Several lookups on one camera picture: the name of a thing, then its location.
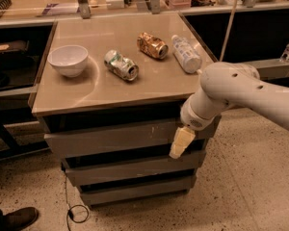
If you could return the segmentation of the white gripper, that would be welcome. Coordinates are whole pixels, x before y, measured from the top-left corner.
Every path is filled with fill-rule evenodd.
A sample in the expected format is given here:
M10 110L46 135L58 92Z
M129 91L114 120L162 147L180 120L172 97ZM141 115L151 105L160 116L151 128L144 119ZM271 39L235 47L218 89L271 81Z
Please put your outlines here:
M213 117L206 119L196 114L192 108L193 100L194 96L191 95L181 107L180 120L184 127L178 127L174 134L170 151L170 156L173 159L178 159L195 139L194 131L205 129L213 121Z

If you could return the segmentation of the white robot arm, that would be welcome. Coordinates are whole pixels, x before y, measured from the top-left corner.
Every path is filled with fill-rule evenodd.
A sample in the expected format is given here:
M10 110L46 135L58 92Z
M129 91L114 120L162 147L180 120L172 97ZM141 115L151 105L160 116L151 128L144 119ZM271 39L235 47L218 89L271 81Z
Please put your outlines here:
M249 64L217 62L199 75L199 86L182 105L170 156L179 158L196 133L232 106L246 107L289 131L289 88L260 80Z

